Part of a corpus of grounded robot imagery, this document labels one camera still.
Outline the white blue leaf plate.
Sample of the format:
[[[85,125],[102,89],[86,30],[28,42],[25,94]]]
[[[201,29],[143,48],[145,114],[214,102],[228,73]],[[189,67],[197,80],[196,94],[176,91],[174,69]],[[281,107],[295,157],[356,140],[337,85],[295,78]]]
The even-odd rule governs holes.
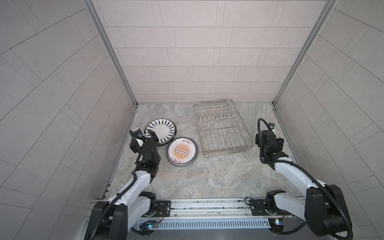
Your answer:
[[[154,132],[159,139],[159,145],[164,146],[175,138],[177,128],[176,125],[168,119],[156,119],[149,123],[145,129],[145,136],[147,138],[151,137],[149,131]]]

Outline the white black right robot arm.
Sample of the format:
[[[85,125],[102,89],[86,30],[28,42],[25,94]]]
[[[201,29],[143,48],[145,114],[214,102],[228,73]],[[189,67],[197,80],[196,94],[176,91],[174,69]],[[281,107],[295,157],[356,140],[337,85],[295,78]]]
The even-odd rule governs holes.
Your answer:
[[[265,206],[269,214],[286,211],[303,220],[317,236],[329,235],[338,240],[354,238],[352,221],[342,190],[327,185],[295,164],[282,149],[284,140],[276,138],[272,130],[258,131],[256,145],[260,160],[293,183],[304,195],[293,197],[286,191],[270,191]]]

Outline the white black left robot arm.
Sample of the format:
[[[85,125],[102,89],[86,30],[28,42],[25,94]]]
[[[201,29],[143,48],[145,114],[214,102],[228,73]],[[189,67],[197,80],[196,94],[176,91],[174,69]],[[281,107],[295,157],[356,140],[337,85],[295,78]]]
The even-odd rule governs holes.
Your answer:
[[[113,197],[94,205],[85,240],[126,240],[129,230],[140,217],[156,211],[156,194],[145,192],[144,189],[159,170],[159,138],[151,130],[149,137],[140,129],[130,130],[129,134],[130,148],[139,154],[133,176]]]

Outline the white slotted vent strip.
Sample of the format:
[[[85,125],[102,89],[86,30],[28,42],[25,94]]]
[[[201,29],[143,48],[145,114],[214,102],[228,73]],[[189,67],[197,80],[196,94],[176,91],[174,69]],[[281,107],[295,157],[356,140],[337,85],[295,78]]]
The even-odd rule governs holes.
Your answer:
[[[270,229],[268,219],[167,219],[156,230]]]

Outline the left green circuit board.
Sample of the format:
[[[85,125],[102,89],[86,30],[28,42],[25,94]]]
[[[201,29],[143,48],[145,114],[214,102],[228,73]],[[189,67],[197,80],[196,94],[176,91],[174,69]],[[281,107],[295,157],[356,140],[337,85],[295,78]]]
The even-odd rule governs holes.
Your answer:
[[[145,236],[150,236],[158,228],[159,223],[157,221],[147,221],[141,223],[140,232]]]

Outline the green circuit board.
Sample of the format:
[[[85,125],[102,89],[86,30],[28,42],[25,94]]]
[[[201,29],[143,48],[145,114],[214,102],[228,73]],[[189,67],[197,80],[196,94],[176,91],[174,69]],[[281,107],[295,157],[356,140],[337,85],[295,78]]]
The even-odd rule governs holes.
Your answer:
[[[147,221],[141,223],[140,232],[145,236],[150,236],[158,228],[159,223],[157,221]]]
[[[286,221],[283,218],[269,218],[270,231],[282,233],[285,230]]]

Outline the right green circuit board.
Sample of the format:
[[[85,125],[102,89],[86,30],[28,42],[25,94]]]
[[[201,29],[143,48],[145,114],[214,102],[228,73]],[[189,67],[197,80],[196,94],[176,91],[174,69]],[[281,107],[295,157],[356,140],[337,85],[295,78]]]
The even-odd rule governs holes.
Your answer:
[[[285,230],[286,221],[283,218],[269,218],[270,231],[282,233]]]

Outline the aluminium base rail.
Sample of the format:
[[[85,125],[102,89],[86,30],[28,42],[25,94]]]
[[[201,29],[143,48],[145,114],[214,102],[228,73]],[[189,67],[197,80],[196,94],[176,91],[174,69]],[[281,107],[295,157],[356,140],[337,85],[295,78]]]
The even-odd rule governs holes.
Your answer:
[[[97,202],[92,202],[87,217]],[[166,219],[235,219],[235,218],[278,218],[294,216],[304,220],[306,216],[324,215],[330,206],[322,198],[295,198],[279,193],[266,198],[229,199],[172,199],[158,200],[153,214],[144,218]]]

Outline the aluminium corner post left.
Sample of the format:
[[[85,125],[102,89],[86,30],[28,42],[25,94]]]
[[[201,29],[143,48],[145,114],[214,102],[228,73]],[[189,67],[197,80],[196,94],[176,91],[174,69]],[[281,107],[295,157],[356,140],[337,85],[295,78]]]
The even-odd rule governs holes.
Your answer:
[[[132,89],[130,88],[129,86],[129,83],[128,83],[128,80],[126,78],[126,75],[119,63],[119,60],[117,58],[117,55],[111,45],[111,42],[107,36],[107,33],[104,29],[104,26],[98,16],[98,13],[96,11],[96,8],[95,8],[95,5],[94,3],[91,1],[91,0],[84,0],[84,5],[85,5],[85,8],[91,18],[91,21],[93,22],[95,28],[96,28],[96,31],[98,32],[99,34],[99,37],[101,39],[101,42],[103,44],[103,46],[105,47],[110,59],[111,59],[111,62],[115,68],[115,70],[117,71],[117,74],[119,75],[120,79],[122,80],[125,88],[127,89],[128,91],[128,94],[131,98],[131,100],[133,101],[134,105],[137,106],[138,105],[138,102],[134,96],[134,93],[132,91]]]

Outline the aluminium corner post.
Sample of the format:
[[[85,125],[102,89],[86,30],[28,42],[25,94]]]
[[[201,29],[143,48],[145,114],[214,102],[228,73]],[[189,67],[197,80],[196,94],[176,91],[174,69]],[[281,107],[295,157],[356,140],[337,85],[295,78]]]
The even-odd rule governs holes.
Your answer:
[[[291,80],[293,79],[294,75],[296,74],[297,70],[299,69],[300,65],[302,64],[304,58],[307,56],[309,50],[311,49],[313,43],[315,42],[317,36],[319,35],[321,29],[323,28],[324,24],[326,23],[327,19],[329,18],[332,10],[334,9],[336,3],[338,0],[328,0],[326,1],[322,11],[320,12],[320,15],[318,19],[316,20],[309,36],[307,37],[305,44],[303,45],[299,55],[297,56],[293,66],[291,67],[289,73],[287,74],[281,89],[279,90],[276,98],[273,100],[273,105],[276,106],[279,101],[281,100],[284,92],[288,88],[288,85],[290,84]]]
[[[117,71],[117,74],[119,75],[120,79],[122,80],[125,88],[127,89],[128,91],[128,94],[131,98],[131,100],[133,101],[134,105],[137,106],[138,105],[138,102],[134,96],[134,93],[132,91],[132,89],[130,88],[129,86],[129,83],[128,83],[128,80],[126,78],[126,75],[119,63],[119,60],[117,58],[117,55],[111,45],[111,42],[107,36],[107,33],[104,29],[104,26],[98,16],[98,13],[96,11],[96,8],[95,8],[95,5],[94,3],[91,1],[91,0],[84,0],[84,5],[85,5],[85,8],[91,18],[91,21],[93,22],[95,28],[96,28],[96,31],[98,32],[99,34],[99,37],[101,39],[101,42],[103,44],[103,46],[105,47],[110,59],[111,59],[111,62],[115,68],[115,70]]]

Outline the aluminium corner post right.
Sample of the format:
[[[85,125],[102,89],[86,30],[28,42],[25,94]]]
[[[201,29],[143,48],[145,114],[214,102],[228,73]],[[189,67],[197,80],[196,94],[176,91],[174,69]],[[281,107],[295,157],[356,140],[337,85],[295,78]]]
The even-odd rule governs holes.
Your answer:
[[[273,100],[273,105],[276,106],[279,101],[281,100],[284,92],[288,88],[288,85],[290,84],[291,80],[293,79],[294,75],[296,74],[297,70],[299,69],[300,65],[302,64],[304,58],[307,56],[309,50],[311,49],[313,43],[315,42],[317,36],[319,35],[321,29],[323,28],[324,24],[326,23],[327,19],[329,18],[332,10],[334,9],[336,3],[338,0],[328,0],[326,1],[322,11],[320,12],[320,15],[318,19],[316,20],[309,36],[307,37],[305,44],[303,45],[299,55],[297,56],[293,66],[291,67],[289,73],[287,74],[281,89],[279,90],[276,98]]]

